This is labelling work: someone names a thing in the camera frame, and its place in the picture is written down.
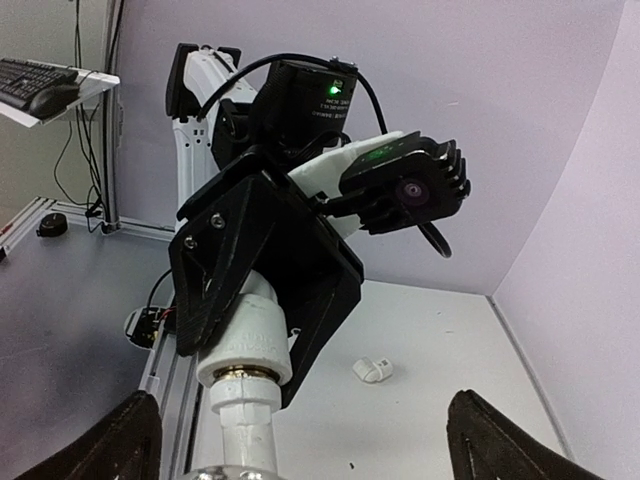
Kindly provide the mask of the white elbow fitting far left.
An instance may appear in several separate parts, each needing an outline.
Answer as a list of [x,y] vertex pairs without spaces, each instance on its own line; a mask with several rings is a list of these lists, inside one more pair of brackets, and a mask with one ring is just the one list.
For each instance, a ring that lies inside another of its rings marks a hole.
[[361,382],[377,384],[393,375],[394,366],[387,358],[373,361],[368,357],[362,357],[353,364],[352,371]]

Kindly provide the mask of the white faucet chrome knob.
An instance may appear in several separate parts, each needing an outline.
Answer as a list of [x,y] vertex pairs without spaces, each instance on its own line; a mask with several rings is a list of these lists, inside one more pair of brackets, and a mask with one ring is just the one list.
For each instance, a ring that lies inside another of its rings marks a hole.
[[198,408],[189,467],[239,467],[245,477],[279,477],[273,416],[281,390],[273,371],[240,366],[198,377]]

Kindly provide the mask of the white elbow fitting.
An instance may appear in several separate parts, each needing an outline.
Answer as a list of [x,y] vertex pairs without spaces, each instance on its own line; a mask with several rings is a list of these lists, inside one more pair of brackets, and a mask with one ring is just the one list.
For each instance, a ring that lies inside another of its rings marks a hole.
[[250,272],[212,339],[198,351],[196,376],[209,387],[232,367],[266,370],[279,385],[293,377],[284,311],[275,289],[256,271]]

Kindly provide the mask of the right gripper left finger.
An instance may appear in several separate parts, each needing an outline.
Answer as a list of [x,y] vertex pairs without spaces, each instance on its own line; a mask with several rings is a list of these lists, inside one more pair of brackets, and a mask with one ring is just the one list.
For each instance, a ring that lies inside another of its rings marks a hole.
[[77,440],[21,479],[158,479],[162,420],[155,397],[137,390]]

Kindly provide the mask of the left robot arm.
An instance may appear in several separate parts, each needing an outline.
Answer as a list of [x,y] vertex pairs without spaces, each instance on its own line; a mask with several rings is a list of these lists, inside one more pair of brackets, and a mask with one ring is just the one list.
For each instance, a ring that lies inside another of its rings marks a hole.
[[361,298],[364,268],[313,195],[293,179],[343,128],[358,69],[302,54],[265,57],[265,83],[251,92],[240,51],[180,44],[166,110],[206,125],[218,173],[189,194],[169,246],[177,352],[206,353],[231,330],[251,278],[275,290],[287,330],[299,337],[292,370],[244,358],[281,384],[288,406],[323,347]]

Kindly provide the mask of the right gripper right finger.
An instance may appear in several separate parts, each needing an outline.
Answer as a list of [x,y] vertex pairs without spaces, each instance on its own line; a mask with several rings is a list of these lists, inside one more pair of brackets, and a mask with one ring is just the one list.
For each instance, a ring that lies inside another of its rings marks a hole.
[[536,441],[473,390],[461,390],[446,425],[456,479],[595,479]]

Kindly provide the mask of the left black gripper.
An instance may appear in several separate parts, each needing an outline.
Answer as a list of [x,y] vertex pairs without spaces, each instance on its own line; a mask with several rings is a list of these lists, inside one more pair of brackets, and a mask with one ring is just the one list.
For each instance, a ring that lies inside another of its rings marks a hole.
[[181,356],[196,354],[226,328],[250,271],[286,296],[292,378],[288,408],[324,346],[361,300],[363,265],[293,180],[266,152],[251,148],[178,211],[185,224],[169,246]]

